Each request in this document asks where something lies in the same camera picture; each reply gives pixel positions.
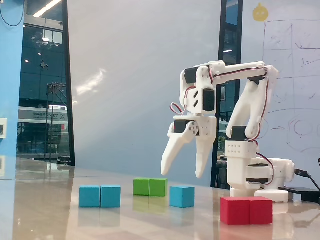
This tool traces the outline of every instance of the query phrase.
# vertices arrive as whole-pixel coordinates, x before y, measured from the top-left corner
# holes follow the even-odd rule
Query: green block
[[[168,188],[167,178],[151,178],[149,196],[165,197],[167,195],[167,188]]]
[[[133,195],[149,196],[149,178],[133,179]]]

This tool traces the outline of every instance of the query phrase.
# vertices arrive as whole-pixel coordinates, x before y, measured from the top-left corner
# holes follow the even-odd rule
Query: glass window
[[[238,64],[240,59],[237,59],[239,46],[238,33],[238,0],[227,0],[226,21],[224,23],[224,47],[223,61],[226,65]],[[223,189],[228,189],[227,183],[227,164],[225,162],[225,141],[227,140],[226,130],[230,121],[231,115],[235,108],[236,98],[239,97],[239,80],[227,82],[221,86],[221,102],[220,102],[220,119],[219,119],[219,134],[218,134],[218,151],[217,163],[215,168],[216,182],[215,186]]]
[[[62,163],[69,161],[65,67],[63,33],[25,23],[17,131],[18,157]]]

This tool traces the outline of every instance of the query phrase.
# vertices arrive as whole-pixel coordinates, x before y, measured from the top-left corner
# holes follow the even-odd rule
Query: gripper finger
[[[195,131],[194,128],[198,126],[194,122],[189,122],[185,126],[185,130],[182,133],[175,133],[169,131],[169,142],[165,148],[165,151],[162,155],[161,162],[161,174],[166,175],[169,172],[171,164],[177,157],[178,153],[181,151],[184,144],[190,143],[193,138],[196,136],[198,131]]]
[[[202,177],[211,149],[213,148],[215,137],[211,138],[202,138],[197,136],[195,139],[196,142],[196,166],[195,166],[195,175],[199,179]]]

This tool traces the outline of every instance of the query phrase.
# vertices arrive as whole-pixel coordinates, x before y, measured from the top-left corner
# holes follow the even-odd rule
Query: white wall
[[[265,21],[253,18],[261,3]],[[243,1],[242,62],[263,60],[279,70],[277,86],[265,116],[261,153],[290,159],[320,183],[320,1]],[[295,177],[288,186],[315,188]]]
[[[75,162],[160,177],[180,73],[218,59],[220,0],[68,0]],[[196,179],[186,146],[169,179]]]

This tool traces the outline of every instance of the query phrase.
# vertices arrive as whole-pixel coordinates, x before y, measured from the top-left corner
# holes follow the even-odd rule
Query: wall switch
[[[5,139],[7,137],[7,124],[8,119],[0,118],[0,139]]]

